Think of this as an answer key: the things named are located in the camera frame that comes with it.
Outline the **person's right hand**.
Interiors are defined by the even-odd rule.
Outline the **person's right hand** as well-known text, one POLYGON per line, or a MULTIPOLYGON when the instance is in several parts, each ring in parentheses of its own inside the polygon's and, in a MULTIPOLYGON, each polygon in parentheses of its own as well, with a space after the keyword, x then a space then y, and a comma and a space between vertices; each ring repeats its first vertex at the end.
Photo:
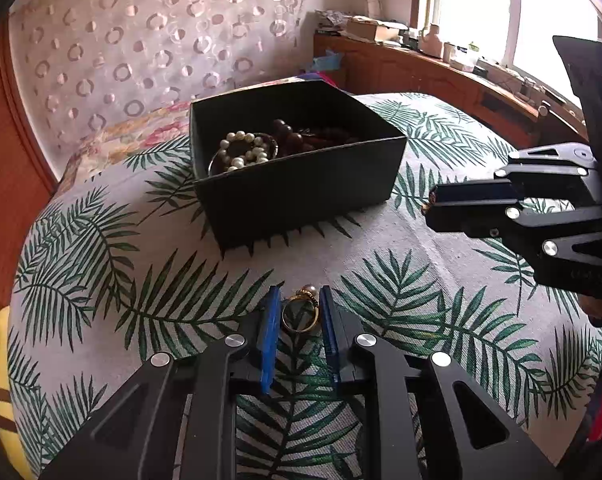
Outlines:
POLYGON ((582 311, 587 315, 590 324, 595 327, 602 327, 602 300, 589 296, 578 296, 578 304, 582 311))

